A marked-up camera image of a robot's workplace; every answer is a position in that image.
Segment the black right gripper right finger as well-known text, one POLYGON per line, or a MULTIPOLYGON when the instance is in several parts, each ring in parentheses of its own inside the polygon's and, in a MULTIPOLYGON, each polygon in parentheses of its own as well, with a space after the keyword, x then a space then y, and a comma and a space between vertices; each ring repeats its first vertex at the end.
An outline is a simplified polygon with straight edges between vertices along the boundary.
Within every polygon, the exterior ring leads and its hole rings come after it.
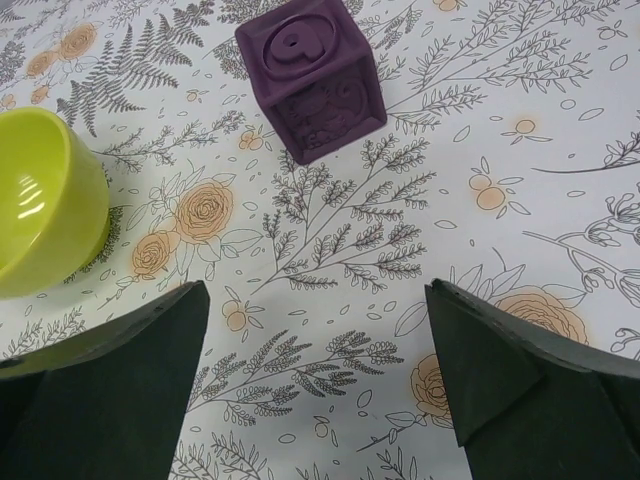
POLYGON ((639 364, 425 288, 457 443, 475 479, 636 479, 639 364))

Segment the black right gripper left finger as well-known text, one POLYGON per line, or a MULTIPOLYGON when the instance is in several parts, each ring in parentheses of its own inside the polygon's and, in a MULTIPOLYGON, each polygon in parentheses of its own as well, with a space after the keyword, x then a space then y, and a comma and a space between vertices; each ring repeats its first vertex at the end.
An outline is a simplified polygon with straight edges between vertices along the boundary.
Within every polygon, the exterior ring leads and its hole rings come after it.
POLYGON ((188 282, 2 360, 2 478, 168 478, 209 308, 205 284, 188 282))

